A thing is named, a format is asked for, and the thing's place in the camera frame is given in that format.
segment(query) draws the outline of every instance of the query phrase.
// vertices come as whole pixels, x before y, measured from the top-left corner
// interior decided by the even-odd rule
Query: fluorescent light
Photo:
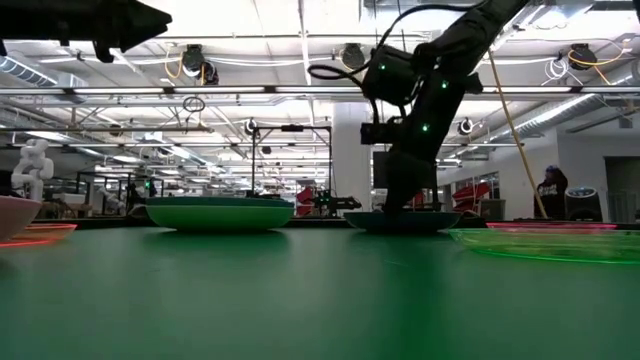
[[[138,158],[134,158],[132,156],[123,156],[123,155],[116,155],[113,157],[114,160],[118,160],[118,161],[122,161],[122,162],[128,162],[128,163],[139,163],[139,162],[143,162],[141,159]]]
[[[189,152],[185,149],[182,149],[179,146],[172,146],[169,151],[171,151],[172,153],[174,153],[177,156],[180,156],[183,159],[189,159],[191,157],[191,154],[189,154]]]
[[[329,94],[329,93],[340,93],[340,94],[361,94],[362,90],[360,90],[357,86],[277,86],[277,93],[301,93],[301,94]]]
[[[260,94],[264,93],[263,86],[190,86],[177,87],[176,94]]]
[[[78,151],[83,152],[87,155],[92,155],[92,156],[97,156],[97,157],[103,157],[104,154],[101,154],[97,151],[91,150],[91,149],[84,149],[84,148],[79,148]]]
[[[539,87],[539,86],[503,86],[502,92],[507,93],[527,93],[527,94],[535,94],[535,93],[566,93],[571,91],[570,86],[548,86],[548,87]],[[497,93],[498,88],[495,86],[485,86],[482,93]]]
[[[629,81],[631,79],[633,79],[633,75],[629,75],[626,78],[620,79],[618,81],[614,81],[614,82],[611,83],[611,85],[619,85],[619,84],[622,84],[623,82]]]
[[[162,88],[75,88],[73,91],[79,95],[95,94],[163,94]]]
[[[101,148],[101,147],[118,147],[118,144],[67,144],[69,147],[81,148]]]
[[[581,90],[586,93],[638,93],[639,86],[585,86]]]
[[[449,163],[457,163],[457,164],[459,164],[459,163],[462,162],[462,160],[449,158],[449,159],[437,159],[436,162],[449,162]]]
[[[64,90],[54,88],[40,89],[0,89],[0,95],[64,95]]]
[[[296,163],[301,163],[301,164],[302,163],[318,163],[318,162],[320,162],[320,163],[323,163],[323,162],[324,163],[328,163],[329,159],[326,159],[326,158],[325,159],[304,159],[304,158],[303,159],[275,159],[275,158],[272,158],[272,159],[269,159],[269,158],[256,159],[256,163],[259,163],[259,162],[261,162],[261,163],[265,163],[265,162],[279,162],[279,163],[296,162]]]
[[[52,141],[68,141],[69,140],[69,138],[64,135],[50,132],[50,131],[27,131],[27,134],[31,136],[47,139],[47,140],[52,140]]]
[[[176,86],[176,83],[174,83],[173,81],[169,80],[168,78],[162,78],[162,79],[160,79],[160,81],[166,82],[166,83],[170,84],[171,86]]]

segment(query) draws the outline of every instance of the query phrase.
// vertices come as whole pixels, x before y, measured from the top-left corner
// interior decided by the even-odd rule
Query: ceiling duct
[[[611,85],[640,85],[640,60],[632,60],[606,75]],[[601,85],[601,80],[592,81],[589,85]],[[561,102],[546,103],[537,107],[514,119],[513,124],[521,137],[527,137],[542,133],[546,129],[598,110],[605,104],[606,102],[602,95],[578,95]],[[499,142],[511,138],[511,130],[507,125],[495,131],[494,134],[491,137],[485,136],[481,138],[480,142]]]
[[[87,82],[79,77],[59,71],[44,69],[23,56],[11,54],[0,56],[0,71],[12,75],[36,87],[76,88],[86,87]],[[81,104],[86,98],[78,95],[56,96],[60,100]]]

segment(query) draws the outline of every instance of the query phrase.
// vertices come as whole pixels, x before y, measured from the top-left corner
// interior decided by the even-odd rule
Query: robot workstation
[[[578,7],[638,25],[631,2],[601,3]],[[637,356],[640,224],[575,186],[598,177],[560,181],[564,164],[596,167],[562,162],[575,128],[548,145],[509,111],[536,102],[543,122],[562,113],[547,104],[588,103],[631,132],[640,35],[607,35],[617,58],[578,44],[544,59],[549,86],[503,87],[497,67],[522,49],[498,45],[565,5],[0,4],[0,359]],[[370,34],[316,32],[329,17],[360,29],[365,10]],[[451,21],[399,29],[417,13]],[[565,21],[536,31],[566,37]],[[342,37],[362,43],[316,57]],[[625,60],[631,75],[609,76]],[[472,138],[474,97],[495,105],[482,115],[495,137]],[[443,176],[467,161],[491,171]],[[505,201],[531,215],[505,216]]]

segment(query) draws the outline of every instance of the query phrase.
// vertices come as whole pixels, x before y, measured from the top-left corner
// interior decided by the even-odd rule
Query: metal frame
[[[256,147],[269,136],[274,130],[280,130],[282,132],[291,132],[287,131],[288,126],[256,126],[253,128],[253,132],[251,133],[251,192],[254,193],[256,190]],[[329,191],[331,191],[332,183],[333,183],[333,134],[331,126],[299,126],[298,129],[311,130],[316,136],[324,143],[324,145],[314,145],[316,146],[327,146],[329,147]],[[260,130],[266,130],[267,133],[262,136],[259,142],[257,140],[257,134]],[[322,136],[320,136],[316,130],[326,130],[329,133],[329,141],[325,141]],[[265,146],[273,146],[272,143],[265,143]]]
[[[83,176],[88,176],[88,177],[93,177],[93,178],[104,178],[104,187],[106,189],[107,187],[107,183],[109,179],[113,179],[110,176],[110,174],[117,174],[117,175],[122,175],[124,174],[123,172],[109,172],[109,171],[103,171],[103,172],[95,172],[95,171],[79,171],[78,173],[76,173],[76,194],[80,193],[80,181],[81,178]],[[132,173],[126,173],[127,174],[127,187],[129,187],[129,185],[131,185],[132,181],[136,181],[136,180],[146,180],[149,179],[151,181],[157,180],[160,181],[160,197],[164,197],[164,179],[161,178],[154,178],[153,176],[149,176],[149,175],[135,175]],[[125,181],[123,179],[116,179],[118,180],[118,199],[120,199],[120,195],[122,195],[122,182]],[[85,181],[85,184],[87,184],[87,194],[90,193],[90,189],[89,189],[89,182]],[[88,195],[87,197],[85,197],[85,205],[88,205],[89,198]],[[125,202],[124,202],[124,206],[125,206],[125,211],[128,211],[129,208],[129,192],[127,190],[127,197],[125,198]],[[102,214],[104,214],[104,210],[106,207],[106,203],[103,200],[102,201]]]
[[[503,86],[504,95],[562,95],[571,97],[578,94],[624,95],[640,93],[639,86]],[[357,86],[176,86],[176,87],[82,87],[82,88],[3,88],[1,96],[91,96],[91,95],[165,95],[171,98],[175,95],[236,95],[236,94],[285,94],[296,96],[313,95],[362,95]],[[494,100],[499,98],[495,86],[485,86],[482,95],[492,95]]]

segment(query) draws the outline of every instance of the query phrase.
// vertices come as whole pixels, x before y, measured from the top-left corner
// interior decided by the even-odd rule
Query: black cable
[[[402,15],[402,10],[400,10],[400,0],[396,0],[396,4],[398,4],[398,16]],[[404,29],[400,32],[402,34],[402,50],[407,51],[407,43],[404,41]]]
[[[311,65],[307,68],[307,72],[309,73],[309,75],[313,76],[316,79],[320,79],[320,80],[341,80],[341,79],[349,79],[351,80],[351,82],[353,82],[354,84],[356,84],[356,86],[358,86],[360,88],[360,90],[364,93],[364,88],[362,86],[362,82],[360,80],[358,80],[355,75],[361,73],[362,71],[364,71],[366,68],[369,67],[369,63],[371,62],[371,58],[373,58],[373,56],[375,56],[375,52],[382,46],[384,45],[385,41],[387,41],[387,38],[389,37],[389,35],[391,34],[391,32],[393,31],[393,27],[396,26],[396,24],[398,22],[400,22],[402,19],[404,19],[405,17],[414,14],[416,12],[419,11],[425,11],[425,10],[446,10],[446,11],[455,11],[455,12],[466,12],[469,10],[472,10],[478,6],[481,6],[482,4],[484,4],[487,0],[483,0],[475,5],[471,5],[471,6],[457,6],[457,5],[440,5],[440,4],[426,4],[426,5],[418,5],[418,6],[414,6],[411,9],[403,12],[402,14],[400,14],[391,24],[391,26],[387,29],[387,31],[384,32],[384,34],[382,35],[382,38],[380,38],[380,42],[378,42],[378,44],[376,45],[376,47],[371,51],[371,57],[369,58],[369,60],[367,62],[364,63],[364,65],[362,65],[361,67],[351,71],[351,72],[346,72],[342,69],[339,69],[335,66],[330,66],[330,65],[322,65],[322,64],[317,64],[317,65]],[[318,74],[316,71],[327,71],[330,73],[334,73],[337,75],[323,75],[323,74]],[[416,89],[416,91],[414,92],[414,94],[412,95],[412,98],[415,99],[415,97],[418,95],[418,91]],[[371,103],[371,108],[373,111],[373,123],[374,124],[379,124],[380,123],[380,117],[379,117],[379,113],[378,113],[378,106],[375,102],[375,99],[368,99],[369,103]]]
[[[405,17],[407,17],[407,16],[409,16],[411,14],[414,14],[414,13],[419,12],[419,11],[425,11],[425,10],[445,10],[445,11],[455,11],[455,12],[466,12],[466,11],[472,10],[472,9],[484,4],[485,1],[482,1],[482,2],[480,2],[478,4],[471,5],[471,6],[441,5],[441,4],[426,4],[426,5],[414,6],[411,9],[409,9],[409,10],[403,12],[402,14],[400,14],[400,16],[398,16],[393,21],[391,26],[382,35],[382,38],[380,39],[380,42],[377,44],[376,48],[372,51],[371,56],[373,57],[375,55],[375,52],[377,51],[377,49],[379,49],[382,45],[384,45],[384,43],[385,43],[385,41],[387,41],[387,38],[389,37],[389,35],[391,35],[391,32],[393,31],[393,27],[396,26],[396,24],[398,22],[400,22],[402,19],[404,19]],[[357,69],[355,69],[355,70],[353,70],[353,71],[351,71],[349,73],[344,71],[344,70],[342,70],[342,69],[338,69],[336,67],[327,66],[327,65],[311,65],[307,69],[307,72],[311,76],[313,76],[314,78],[321,79],[321,80],[349,79],[349,80],[353,81],[353,79],[355,79],[354,75],[357,75],[357,74],[361,73],[362,71],[364,71],[366,68],[368,68],[370,62],[371,62],[371,59],[369,59],[361,67],[359,67],[359,68],[357,68]],[[324,70],[324,71],[328,71],[328,72],[333,72],[333,73],[335,73],[337,75],[322,75],[322,74],[316,73],[317,70]]]

